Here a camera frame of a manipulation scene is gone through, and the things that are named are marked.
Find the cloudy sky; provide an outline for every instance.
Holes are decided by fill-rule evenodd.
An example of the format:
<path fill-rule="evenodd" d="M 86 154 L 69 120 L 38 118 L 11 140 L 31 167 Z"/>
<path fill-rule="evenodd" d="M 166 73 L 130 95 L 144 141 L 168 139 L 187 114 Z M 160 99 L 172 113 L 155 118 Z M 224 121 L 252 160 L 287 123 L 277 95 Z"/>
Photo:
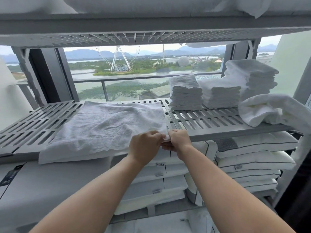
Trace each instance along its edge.
<path fill-rule="evenodd" d="M 281 39 L 281 36 L 282 35 L 262 38 L 260 46 L 266 46 L 269 44 L 277 45 Z M 179 44 L 166 44 L 165 45 L 166 50 L 176 50 L 180 47 L 181 46 Z M 76 49 L 81 49 L 81 48 L 96 50 L 96 47 L 67 47 L 67 48 L 64 48 L 64 50 L 71 51 L 71 50 L 76 50 Z M 138 46 L 122 46 L 122 50 L 128 53 L 135 53 L 137 48 Z M 115 46 L 101 46 L 100 50 L 108 50 L 108 51 L 114 52 Z M 140 50 L 150 50 L 154 52 L 161 52 L 162 45 L 161 44 L 140 45 Z M 0 55 L 9 55 L 9 54 L 13 54 L 13 51 L 10 46 L 0 46 Z"/>

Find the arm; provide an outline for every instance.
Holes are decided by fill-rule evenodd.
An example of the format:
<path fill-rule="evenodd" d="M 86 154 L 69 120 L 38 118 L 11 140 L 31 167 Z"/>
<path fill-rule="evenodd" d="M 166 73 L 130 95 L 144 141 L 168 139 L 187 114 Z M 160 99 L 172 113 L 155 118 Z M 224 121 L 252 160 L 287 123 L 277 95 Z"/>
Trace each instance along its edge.
<path fill-rule="evenodd" d="M 103 233 L 125 191 L 157 154 L 164 137 L 157 131 L 134 136 L 127 157 L 63 201 L 30 233 Z"/>
<path fill-rule="evenodd" d="M 185 130 L 175 129 L 169 135 L 171 143 L 163 148 L 176 151 L 184 161 L 221 233 L 294 233 L 278 215 L 196 150 Z"/>

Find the white sphere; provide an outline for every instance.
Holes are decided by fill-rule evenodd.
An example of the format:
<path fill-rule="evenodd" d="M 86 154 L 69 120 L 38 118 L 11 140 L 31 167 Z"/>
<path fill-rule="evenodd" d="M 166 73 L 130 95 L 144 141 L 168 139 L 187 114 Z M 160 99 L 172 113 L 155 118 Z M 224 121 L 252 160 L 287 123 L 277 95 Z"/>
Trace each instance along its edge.
<path fill-rule="evenodd" d="M 178 64 L 180 67 L 185 67 L 189 65 L 189 58 L 183 55 L 181 58 L 178 59 Z"/>

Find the forearm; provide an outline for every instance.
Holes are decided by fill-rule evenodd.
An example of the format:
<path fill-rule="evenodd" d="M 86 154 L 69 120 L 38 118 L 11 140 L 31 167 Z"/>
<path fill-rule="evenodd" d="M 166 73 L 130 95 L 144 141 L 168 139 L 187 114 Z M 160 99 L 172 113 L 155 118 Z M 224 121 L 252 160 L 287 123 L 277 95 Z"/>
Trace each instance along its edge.
<path fill-rule="evenodd" d="M 30 233 L 103 233 L 126 189 L 141 169 L 141 164 L 127 156 L 62 202 Z"/>
<path fill-rule="evenodd" d="M 221 233 L 294 232 L 282 219 L 201 152 L 181 151 L 206 207 Z"/>

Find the white wall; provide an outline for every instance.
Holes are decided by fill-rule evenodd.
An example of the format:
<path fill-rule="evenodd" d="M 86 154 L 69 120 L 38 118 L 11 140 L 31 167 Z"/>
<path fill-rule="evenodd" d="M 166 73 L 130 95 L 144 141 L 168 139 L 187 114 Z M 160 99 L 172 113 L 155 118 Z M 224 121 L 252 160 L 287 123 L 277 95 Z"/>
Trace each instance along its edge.
<path fill-rule="evenodd" d="M 0 130 L 26 116 L 33 110 L 10 70 L 0 57 Z"/>
<path fill-rule="evenodd" d="M 311 56 L 311 31 L 283 35 L 268 64 L 277 70 L 278 85 L 270 93 L 293 96 Z"/>

